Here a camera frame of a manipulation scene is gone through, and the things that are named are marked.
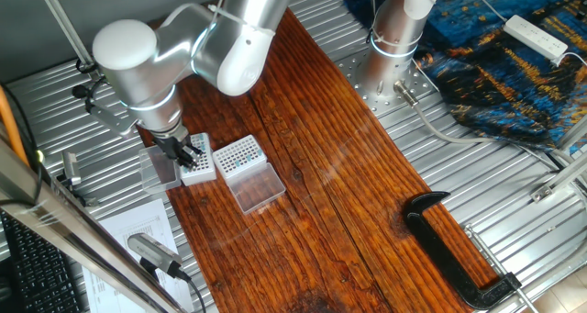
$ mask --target metal rod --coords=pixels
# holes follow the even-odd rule
[[[587,153],[584,153],[579,158],[571,162],[567,167],[557,174],[557,176],[550,179],[547,185],[550,188],[562,187],[572,181],[574,181],[581,173],[587,170]]]
[[[489,249],[489,247],[487,246],[487,244],[485,244],[485,242],[483,241],[483,239],[481,238],[481,236],[479,236],[479,234],[477,234],[475,232],[475,230],[473,230],[473,227],[471,224],[468,224],[467,226],[465,226],[465,230],[467,235],[478,245],[481,247],[481,249],[483,251],[485,251],[485,253],[487,253],[487,256],[489,257],[489,259],[493,262],[493,264],[495,265],[498,274],[500,275],[506,275],[507,274],[507,270],[505,269],[505,267],[502,265],[502,263],[497,259],[497,257],[495,257],[495,255],[493,254],[493,252]],[[530,298],[528,298],[528,296],[526,295],[526,293],[524,292],[524,290],[522,290],[522,288],[517,288],[516,293],[520,296],[520,298],[522,299],[522,301],[532,310],[532,312],[534,313],[539,313],[538,310],[534,307],[534,304],[532,304],[532,300],[530,300]]]
[[[573,144],[575,144],[580,138],[587,133],[587,117],[583,117],[576,123],[569,131],[560,138],[557,145],[562,151],[568,150]]]
[[[38,177],[0,140],[0,200],[33,201]],[[38,203],[0,207],[149,313],[186,313],[59,182],[41,183]]]
[[[45,0],[45,3],[47,3],[49,10],[59,23],[61,30],[65,34],[65,37],[67,37],[67,40],[72,45],[73,50],[75,50],[77,57],[80,59],[80,61],[82,61],[83,66],[88,67],[93,65],[94,60],[92,60],[90,53],[83,45],[83,42],[80,39],[80,36],[75,31],[75,28],[73,28],[72,22],[65,14],[65,11],[59,3],[59,0]]]

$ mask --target wooden table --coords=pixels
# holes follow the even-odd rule
[[[247,216],[220,174],[167,192],[221,312],[472,311],[403,223],[425,182],[291,11],[249,94],[178,87],[191,133],[215,150],[253,134],[287,188]],[[443,206],[426,217],[477,285],[495,279]]]

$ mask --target power strip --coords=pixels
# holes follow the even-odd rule
[[[562,41],[518,15],[504,25],[504,31],[551,61],[558,59],[568,48]]]

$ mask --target black keyboard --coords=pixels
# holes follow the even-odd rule
[[[81,312],[65,254],[2,211],[2,224],[14,265],[23,312]]]

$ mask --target clear plastic lid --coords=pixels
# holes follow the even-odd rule
[[[182,184],[180,168],[158,146],[138,152],[143,190],[154,195]]]
[[[227,181],[230,192],[244,214],[248,214],[285,193],[285,186],[270,163],[254,172]]]

